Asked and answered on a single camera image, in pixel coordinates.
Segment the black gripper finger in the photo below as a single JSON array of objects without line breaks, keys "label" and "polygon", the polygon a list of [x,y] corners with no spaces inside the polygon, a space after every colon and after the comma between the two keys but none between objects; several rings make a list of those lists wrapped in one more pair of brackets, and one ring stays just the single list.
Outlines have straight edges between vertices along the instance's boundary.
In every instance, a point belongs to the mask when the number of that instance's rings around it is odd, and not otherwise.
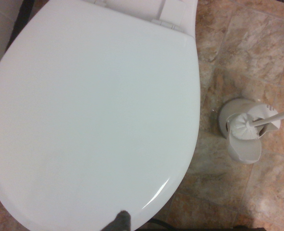
[{"label": "black gripper finger", "polygon": [[116,218],[110,222],[105,228],[105,231],[130,231],[131,230],[131,215],[123,210],[119,212]]}]

